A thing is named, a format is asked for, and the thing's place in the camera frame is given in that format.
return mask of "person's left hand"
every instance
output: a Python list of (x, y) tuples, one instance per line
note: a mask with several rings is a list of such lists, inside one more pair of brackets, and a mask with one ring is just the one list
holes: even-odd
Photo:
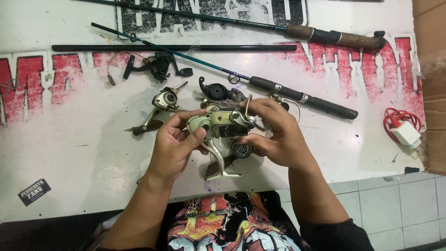
[(192, 133), (189, 133), (188, 129), (184, 130), (191, 117), (205, 114), (204, 109), (174, 114), (158, 130), (147, 172), (163, 180), (174, 180), (183, 173), (193, 150), (200, 150), (202, 154), (207, 155), (208, 151), (200, 145), (206, 131), (203, 128), (198, 128)]

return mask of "person's right hand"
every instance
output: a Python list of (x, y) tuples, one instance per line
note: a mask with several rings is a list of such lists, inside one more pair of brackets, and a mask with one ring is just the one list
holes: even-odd
[(255, 99), (249, 101), (248, 111), (251, 115), (263, 118), (271, 126), (273, 136), (266, 138), (256, 133), (239, 138), (240, 144), (251, 144), (262, 150), (277, 165), (291, 168), (303, 168), (308, 162), (315, 161), (296, 118), (287, 112), (275, 100)]

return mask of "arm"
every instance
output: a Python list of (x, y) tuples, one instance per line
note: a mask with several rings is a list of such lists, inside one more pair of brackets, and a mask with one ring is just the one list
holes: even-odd
[(199, 128), (189, 134), (183, 130), (189, 118), (204, 113), (204, 110), (177, 113), (158, 130), (149, 167), (101, 247), (155, 248), (173, 182), (183, 173), (194, 149), (206, 153), (199, 148), (206, 131)]
[(296, 118), (273, 99), (252, 100), (248, 109), (270, 124), (273, 136), (249, 134), (239, 143), (250, 143), (274, 163), (289, 168), (291, 202), (299, 225), (347, 221), (348, 214), (322, 176)]

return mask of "red cable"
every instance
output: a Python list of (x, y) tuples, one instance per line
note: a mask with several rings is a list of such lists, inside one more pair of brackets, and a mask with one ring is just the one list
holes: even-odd
[(395, 108), (387, 108), (385, 114), (386, 116), (383, 120), (384, 130), (386, 130), (387, 135), (397, 143), (400, 141), (390, 132), (390, 129), (399, 127), (401, 125), (399, 122), (400, 120), (410, 121), (418, 132), (421, 131), (421, 120), (413, 113), (404, 110), (396, 110)]

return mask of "green fishing rod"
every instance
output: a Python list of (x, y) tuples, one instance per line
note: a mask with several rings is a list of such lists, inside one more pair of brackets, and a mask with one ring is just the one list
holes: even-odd
[(245, 20), (224, 18), (224, 17), (214, 17), (208, 15), (195, 14), (191, 12), (181, 12), (176, 10), (168, 10), (154, 7), (141, 6), (136, 4), (128, 4), (123, 2), (114, 2), (114, 1), (106, 1), (106, 0), (78, 0), (84, 2), (98, 3), (98, 4), (107, 4), (113, 6), (120, 6), (123, 8), (131, 8), (136, 10), (145, 10), (145, 11), (154, 11), (160, 13), (167, 13), (172, 15), (193, 17), (199, 19), (207, 19), (212, 21), (218, 21), (222, 23), (239, 25), (242, 27), (251, 27), (256, 29), (275, 31), (278, 33), (284, 33), (289, 37), (297, 38), (300, 40), (308, 40), (313, 42), (319, 42), (322, 44), (329, 45), (343, 45), (343, 46), (353, 46), (353, 47), (361, 47), (367, 49), (381, 50), (384, 48), (386, 44), (386, 40), (383, 38), (385, 35), (384, 31), (376, 31), (374, 37), (366, 37), (362, 35), (356, 35), (351, 33), (339, 32), (339, 31), (324, 31), (321, 29), (316, 29), (313, 27), (302, 26), (302, 25), (287, 25), (276, 26), (269, 24), (262, 24), (256, 22), (250, 22)]
[(108, 31), (110, 33), (113, 33), (113, 34), (116, 34), (116, 35), (119, 35), (119, 36), (123, 36), (123, 37), (129, 38), (131, 42), (141, 42), (141, 43), (143, 43), (143, 44), (145, 44), (147, 46), (151, 46), (153, 48), (156, 48), (156, 49), (159, 49), (159, 50), (162, 50), (162, 51), (165, 51), (165, 52), (172, 53), (172, 54), (177, 55), (179, 57), (182, 57), (182, 58), (185, 58), (185, 59), (189, 59), (189, 60), (194, 61), (196, 63), (202, 64), (202, 65), (206, 65), (206, 66), (211, 67), (213, 69), (216, 69), (218, 71), (226, 72), (226, 73), (228, 73), (230, 75), (234, 75), (234, 76), (240, 77), (242, 79), (246, 79), (246, 80), (249, 81), (250, 84), (252, 84), (253, 86), (258, 87), (260, 89), (263, 89), (264, 91), (267, 91), (269, 93), (276, 93), (276, 94), (279, 94), (281, 96), (288, 97), (288, 98), (290, 98), (292, 100), (299, 101), (299, 102), (304, 103), (304, 104), (306, 104), (306, 105), (308, 105), (310, 107), (322, 110), (322, 111), (324, 111), (326, 113), (330, 113), (330, 114), (335, 115), (337, 117), (345, 118), (345, 119), (355, 119), (358, 116), (358, 112), (357, 111), (349, 109), (347, 107), (343, 107), (341, 105), (337, 105), (337, 104), (328, 102), (326, 100), (323, 100), (323, 99), (320, 99), (320, 98), (317, 98), (317, 97), (313, 97), (313, 96), (305, 94), (303, 92), (295, 91), (293, 89), (287, 88), (285, 86), (282, 86), (281, 84), (272, 82), (272, 81), (267, 80), (267, 79), (254, 77), (254, 76), (253, 77), (247, 77), (247, 76), (244, 76), (244, 75), (239, 74), (237, 72), (230, 71), (230, 70), (227, 70), (225, 68), (216, 66), (214, 64), (204, 62), (204, 61), (202, 61), (200, 59), (193, 58), (193, 57), (185, 55), (183, 53), (180, 53), (180, 52), (177, 52), (177, 51), (174, 51), (174, 50), (169, 50), (169, 49), (167, 49), (165, 47), (162, 47), (162, 46), (159, 46), (159, 45), (156, 45), (156, 44), (152, 44), (149, 41), (142, 40), (142, 39), (138, 38), (136, 36), (136, 34), (134, 34), (134, 33), (128, 35), (128, 34), (119, 32), (119, 31), (117, 31), (115, 29), (110, 29), (108, 27), (105, 27), (105, 26), (102, 26), (102, 25), (98, 25), (96, 23), (91, 23), (91, 26), (99, 28), (99, 29), (102, 29), (102, 30), (105, 30), (105, 31)]

